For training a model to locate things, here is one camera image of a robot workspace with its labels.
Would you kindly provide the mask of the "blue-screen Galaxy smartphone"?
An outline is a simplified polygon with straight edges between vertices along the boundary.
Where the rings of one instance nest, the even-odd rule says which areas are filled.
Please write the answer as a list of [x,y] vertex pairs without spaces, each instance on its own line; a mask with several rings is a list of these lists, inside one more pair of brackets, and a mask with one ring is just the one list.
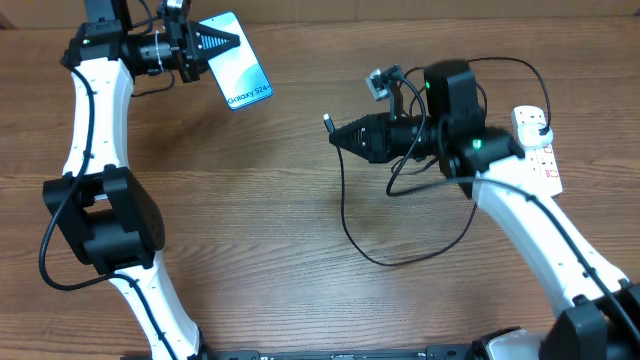
[[266,76],[250,42],[233,12],[203,19],[200,23],[215,30],[239,36],[240,45],[209,61],[209,67],[231,110],[265,100],[273,95]]

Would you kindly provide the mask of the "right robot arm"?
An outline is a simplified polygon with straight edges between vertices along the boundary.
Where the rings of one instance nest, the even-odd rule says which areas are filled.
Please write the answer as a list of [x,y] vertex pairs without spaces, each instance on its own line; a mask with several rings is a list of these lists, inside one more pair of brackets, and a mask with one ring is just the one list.
[[420,111],[403,109],[411,87],[399,67],[366,79],[388,111],[328,127],[339,152],[371,163],[433,157],[448,183],[460,186],[487,213],[524,258],[550,302],[555,321],[544,334],[501,329],[467,345],[440,346],[427,357],[462,359],[635,359],[639,355],[639,287],[581,235],[538,175],[521,144],[486,123],[485,92],[469,63],[441,61],[423,70],[415,91]]

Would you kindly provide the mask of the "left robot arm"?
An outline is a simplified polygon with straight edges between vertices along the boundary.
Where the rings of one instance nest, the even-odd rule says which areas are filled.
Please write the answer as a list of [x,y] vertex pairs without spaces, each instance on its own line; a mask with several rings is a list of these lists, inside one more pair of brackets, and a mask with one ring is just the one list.
[[128,303],[154,359],[214,353],[184,309],[163,256],[160,209],[128,162],[128,110],[138,77],[197,81],[209,62],[240,45],[232,33],[188,17],[186,1],[163,1],[140,23],[124,1],[89,1],[86,21],[62,57],[75,90],[72,143],[59,178],[43,185],[51,220],[77,260]]

